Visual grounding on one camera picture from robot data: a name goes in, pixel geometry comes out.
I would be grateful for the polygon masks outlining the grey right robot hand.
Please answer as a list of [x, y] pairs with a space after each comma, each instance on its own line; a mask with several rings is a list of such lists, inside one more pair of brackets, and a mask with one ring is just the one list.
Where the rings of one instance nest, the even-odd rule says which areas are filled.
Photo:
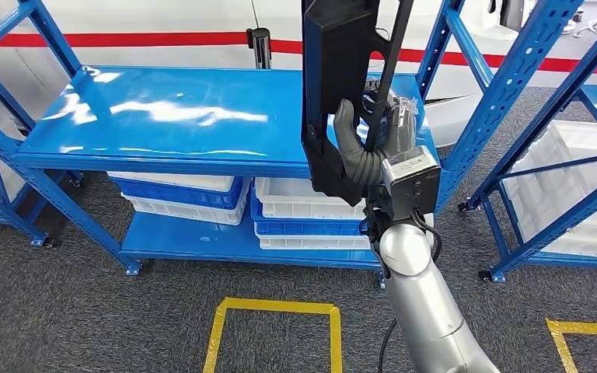
[[333, 118], [333, 128], [346, 175], [357, 185], [377, 186], [385, 172], [411, 165], [418, 156], [417, 114], [415, 98], [398, 96], [390, 90], [380, 122], [380, 142], [375, 149], [366, 151], [357, 133], [354, 104], [342, 99]]

